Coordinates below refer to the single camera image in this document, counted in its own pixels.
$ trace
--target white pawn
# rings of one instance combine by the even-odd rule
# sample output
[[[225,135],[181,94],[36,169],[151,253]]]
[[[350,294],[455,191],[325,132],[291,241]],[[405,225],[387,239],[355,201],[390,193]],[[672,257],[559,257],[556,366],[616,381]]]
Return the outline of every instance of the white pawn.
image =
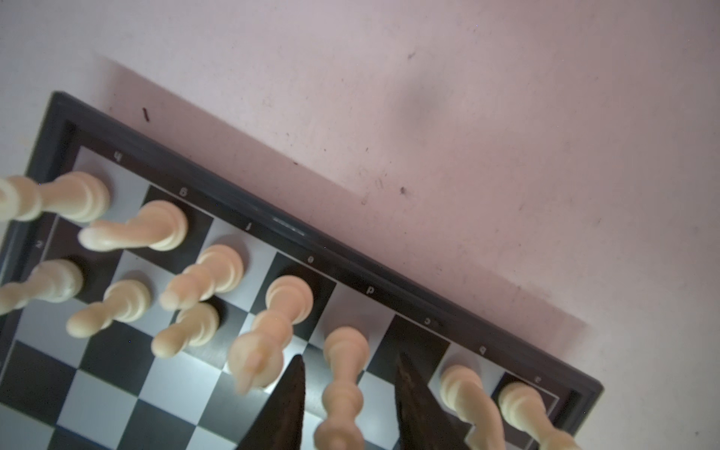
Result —
[[[74,338],[88,338],[109,327],[113,320],[132,322],[148,310],[152,298],[141,282],[123,279],[110,285],[102,302],[95,302],[73,314],[66,329]]]
[[[214,294],[235,289],[244,274],[243,260],[228,246],[216,244],[206,248],[197,262],[175,276],[160,296],[164,310],[186,310]]]
[[[552,425],[542,397],[527,384],[508,384],[500,391],[498,403],[505,421],[532,436],[540,450],[580,450],[571,435]]]
[[[0,287],[0,315],[27,305],[32,299],[60,303],[77,295],[83,287],[83,273],[66,259],[38,264],[25,283]]]
[[[500,411],[482,388],[475,371],[450,366],[440,378],[440,398],[461,420],[475,425],[465,440],[472,450],[505,450]]]
[[[338,328],[325,340],[323,353],[333,372],[333,382],[323,392],[328,418],[315,430],[315,447],[363,450],[365,440],[355,425],[355,417],[363,407],[363,396],[355,380],[370,358],[367,339],[355,328]]]
[[[170,202],[153,200],[125,223],[96,220],[80,230],[78,240],[92,251],[150,247],[168,251],[177,248],[187,235],[185,214]]]
[[[238,336],[228,351],[228,368],[242,395],[280,376],[282,349],[292,339],[292,325],[310,314],[312,290],[297,276],[281,276],[268,286],[265,304],[268,309],[255,317],[251,331]]]
[[[150,349],[158,358],[171,358],[187,346],[198,347],[212,339],[220,324],[217,311],[207,303],[182,310],[174,324],[158,333]]]
[[[26,176],[0,179],[0,220],[34,220],[47,211],[69,220],[90,222],[109,206],[107,187],[84,172],[70,172],[43,184]]]

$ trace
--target white rook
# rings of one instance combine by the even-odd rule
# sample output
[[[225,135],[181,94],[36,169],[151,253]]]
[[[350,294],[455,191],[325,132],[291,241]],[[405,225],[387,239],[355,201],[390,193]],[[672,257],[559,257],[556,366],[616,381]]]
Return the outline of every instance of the white rook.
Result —
[[[90,222],[109,206],[107,187],[84,172],[70,172],[43,184],[25,176],[0,179],[0,220],[28,221],[54,212],[69,220]]]

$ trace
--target black square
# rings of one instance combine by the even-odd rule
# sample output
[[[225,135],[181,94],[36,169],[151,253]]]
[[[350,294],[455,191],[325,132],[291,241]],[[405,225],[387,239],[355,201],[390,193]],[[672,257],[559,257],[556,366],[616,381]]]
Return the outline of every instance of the black square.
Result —
[[[223,372],[198,425],[238,443],[255,422],[268,397],[269,394],[259,389],[253,389],[245,396],[238,395],[235,392],[235,380]]]
[[[134,248],[130,251],[173,274],[179,274],[197,260],[200,254],[200,248],[202,248],[202,244],[205,242],[207,231],[212,224],[212,217],[204,212],[200,212],[190,204],[178,200],[154,186],[150,186],[148,194],[145,195],[145,200],[143,200],[143,204],[152,202],[153,200],[166,200],[176,205],[185,213],[185,217],[187,217],[187,236],[185,240],[182,241],[182,244],[170,251],[156,251],[147,247]]]
[[[266,309],[265,293],[267,292],[268,286],[270,286],[270,283],[275,281],[276,278],[284,275],[299,276],[304,279],[312,289],[313,304],[310,315],[307,316],[307,319],[293,327],[293,333],[298,338],[308,341],[310,340],[312,331],[320,320],[320,316],[323,314],[325,306],[328,304],[333,289],[335,289],[335,282],[293,261],[287,256],[278,253],[272,260],[272,264],[270,264],[270,269],[265,276],[262,286],[260,286],[260,291],[257,297],[255,297],[255,302],[253,303],[253,307],[250,308],[250,312],[258,314]]]
[[[80,368],[137,396],[155,359],[152,340],[126,323],[113,322],[90,339]]]
[[[58,426],[50,439],[48,450],[107,450],[107,447]]]
[[[327,417],[323,407],[323,391],[333,381],[333,373],[325,360],[323,350],[312,344],[302,354],[305,362],[305,410],[317,417]]]
[[[138,400],[117,450],[185,450],[195,426]]]
[[[415,323],[396,315],[380,341],[367,371],[395,383],[395,363],[404,351],[425,383],[430,381],[450,343]]]
[[[0,383],[0,402],[54,426],[73,377],[74,368],[15,341]]]
[[[83,272],[83,289],[75,296],[85,303],[102,301],[112,281],[122,250],[96,252],[80,245],[80,227],[58,217],[45,259],[65,258],[78,265]]]
[[[240,334],[240,329],[243,327],[248,313],[217,297],[211,297],[205,302],[217,311],[220,316],[220,326],[212,339],[210,339],[210,342],[200,347],[187,346],[184,351],[218,369],[222,369],[228,360],[230,344]]]
[[[498,408],[500,407],[500,405],[498,404],[498,398],[500,397],[500,393],[503,391],[503,388],[508,384],[514,382],[527,384],[523,380],[517,378],[515,375],[506,372],[503,377],[500,378],[500,382],[498,382],[495,390],[492,391],[492,395],[490,396],[490,398],[495,401],[495,404],[498,405]],[[542,392],[541,390],[537,391],[540,394],[540,397],[542,397],[542,401],[545,404],[545,409],[547,410],[555,401],[554,397],[548,395],[546,392]],[[505,418],[503,418],[503,428],[505,429],[505,442],[509,442],[520,449],[526,448],[528,443],[532,440],[529,434],[525,433],[524,431],[520,431],[511,424],[505,422]]]
[[[472,424],[468,422],[463,422],[462,420],[460,420],[459,417],[450,413],[445,413],[445,416],[447,416],[448,421],[450,422],[450,426],[457,432],[457,435],[460,436],[460,439],[464,441],[465,436],[467,436],[470,428],[472,428]]]

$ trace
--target white chess piece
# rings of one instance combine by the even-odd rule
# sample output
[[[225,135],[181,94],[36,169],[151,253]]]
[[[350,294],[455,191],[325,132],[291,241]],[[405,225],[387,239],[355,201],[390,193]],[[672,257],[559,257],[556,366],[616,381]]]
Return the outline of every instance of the white chess piece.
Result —
[[[461,420],[475,425],[465,442],[472,450],[505,450],[500,411],[482,388],[480,377],[465,366],[450,366],[440,378],[440,398]]]
[[[195,264],[168,283],[160,296],[160,306],[168,311],[186,310],[217,292],[229,292],[238,286],[244,270],[238,252],[222,244],[210,246],[200,253]]]
[[[153,200],[125,223],[96,220],[80,230],[78,240],[93,251],[150,247],[168,251],[177,248],[187,234],[185,214],[170,202]]]
[[[370,358],[367,339],[352,327],[334,330],[325,340],[325,359],[333,372],[333,382],[323,392],[328,418],[315,430],[319,450],[363,450],[365,440],[355,425],[363,407],[362,392],[355,384]]]
[[[77,295],[83,287],[83,273],[66,259],[38,264],[24,283],[0,287],[0,315],[27,305],[32,299],[60,303]]]
[[[242,395],[279,377],[282,349],[292,339],[292,325],[310,314],[312,290],[297,276],[281,276],[268,286],[265,304],[268,309],[255,317],[251,331],[238,336],[228,351],[228,368]]]
[[[532,436],[540,450],[580,450],[571,435],[552,425],[542,397],[527,384],[515,382],[505,386],[498,404],[505,421]]]
[[[150,349],[158,358],[171,358],[187,346],[198,347],[212,339],[220,323],[217,311],[207,303],[182,310],[174,324],[158,333]]]
[[[90,222],[109,206],[107,187],[84,172],[70,172],[43,184],[26,176],[0,179],[0,220],[34,220],[47,211],[69,220]]]
[[[66,329],[74,338],[88,338],[109,327],[113,320],[132,322],[139,319],[151,302],[150,291],[143,283],[123,279],[107,288],[102,302],[92,303],[73,314]]]

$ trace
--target chess piece top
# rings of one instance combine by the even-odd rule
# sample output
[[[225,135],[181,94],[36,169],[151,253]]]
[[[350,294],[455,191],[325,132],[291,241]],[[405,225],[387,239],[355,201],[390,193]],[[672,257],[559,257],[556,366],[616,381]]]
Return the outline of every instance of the chess piece top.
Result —
[[[187,218],[165,200],[146,203],[126,223],[96,220],[78,234],[83,247],[92,251],[150,247],[157,251],[177,248],[187,235]]]
[[[66,324],[70,336],[88,338],[104,330],[113,320],[132,322],[150,307],[152,297],[141,282],[124,279],[110,285],[102,302],[95,302],[73,314]]]
[[[217,311],[207,303],[198,303],[178,314],[177,321],[153,339],[150,349],[158,358],[171,358],[185,347],[205,345],[220,324]]]
[[[90,222],[109,206],[107,187],[84,172],[70,172],[44,184],[25,176],[0,179],[0,220],[34,220],[47,211],[69,220]]]
[[[542,397],[527,384],[508,384],[500,391],[498,403],[505,420],[538,441],[540,450],[580,450],[571,435],[552,425]]]
[[[505,449],[500,411],[474,370],[460,365],[445,369],[440,378],[440,398],[461,420],[475,425],[466,439],[472,450]]]
[[[0,315],[24,307],[32,299],[64,302],[80,292],[83,282],[83,273],[75,263],[66,259],[43,261],[24,283],[0,287]]]

